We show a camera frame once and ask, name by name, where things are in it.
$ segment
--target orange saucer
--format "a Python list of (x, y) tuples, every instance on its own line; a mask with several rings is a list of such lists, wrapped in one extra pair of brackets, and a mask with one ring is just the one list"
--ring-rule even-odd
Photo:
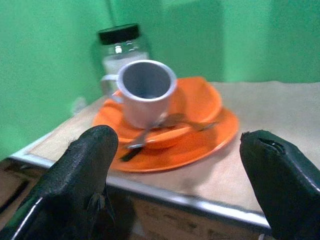
[[(203, 77), (197, 76), (178, 79), (168, 113), (184, 113), (191, 121), (206, 123), (213, 121), (221, 109), (222, 99), (219, 92)], [(142, 132), (142, 129), (134, 128), (125, 121), (122, 105), (111, 99), (99, 110), (93, 125), (109, 125), (117, 133), (121, 144), (131, 142)], [(154, 129), (147, 136), (146, 148), (171, 147), (191, 131), (184, 123), (170, 129)]]
[(179, 143), (169, 148), (144, 148), (130, 161), (119, 158), (128, 150), (119, 145), (111, 168), (123, 172), (148, 173), (178, 168), (198, 161), (229, 143), (238, 131), (238, 118), (223, 108), (215, 119), (218, 124), (202, 132), (190, 132)]

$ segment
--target table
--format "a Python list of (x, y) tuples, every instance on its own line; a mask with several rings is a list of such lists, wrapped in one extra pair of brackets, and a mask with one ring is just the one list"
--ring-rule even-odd
[[(138, 174), (110, 170), (107, 184), (134, 196), (270, 234), (270, 227), (242, 166), (243, 132), (259, 129), (295, 144), (320, 168), (320, 82), (211, 82), (223, 105), (239, 118), (238, 134), (226, 147), (190, 165)], [(105, 98), (10, 157), (49, 168), (69, 143), (91, 127)]]

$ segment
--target glass jar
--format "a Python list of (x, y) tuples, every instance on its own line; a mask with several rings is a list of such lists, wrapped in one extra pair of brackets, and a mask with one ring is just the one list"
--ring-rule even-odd
[[(126, 24), (98, 31), (101, 43), (102, 64), (106, 74), (117, 74), (119, 69), (136, 60), (149, 59), (149, 51), (138, 24)], [(117, 87), (102, 82), (102, 90), (108, 95)]]

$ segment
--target cardboard surface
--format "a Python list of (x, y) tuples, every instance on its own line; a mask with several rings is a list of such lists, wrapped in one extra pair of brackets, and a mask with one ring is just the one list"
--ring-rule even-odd
[[(320, 168), (320, 82), (212, 84), (220, 92), (223, 105), (240, 121), (239, 133), (230, 144), (201, 161), (175, 170), (148, 174), (110, 170), (109, 176), (262, 213), (241, 163), (241, 133), (259, 129), (271, 131), (295, 144)], [(103, 101), (99, 99), (60, 125), (29, 154), (57, 161), (68, 144), (91, 127)]]
[(140, 199), (134, 209), (152, 240), (257, 240), (260, 233)]

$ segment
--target black lid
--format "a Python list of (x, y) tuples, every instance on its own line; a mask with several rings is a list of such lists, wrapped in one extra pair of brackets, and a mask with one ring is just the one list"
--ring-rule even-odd
[(140, 36), (138, 24), (126, 24), (98, 31), (103, 45), (116, 44), (136, 39)]

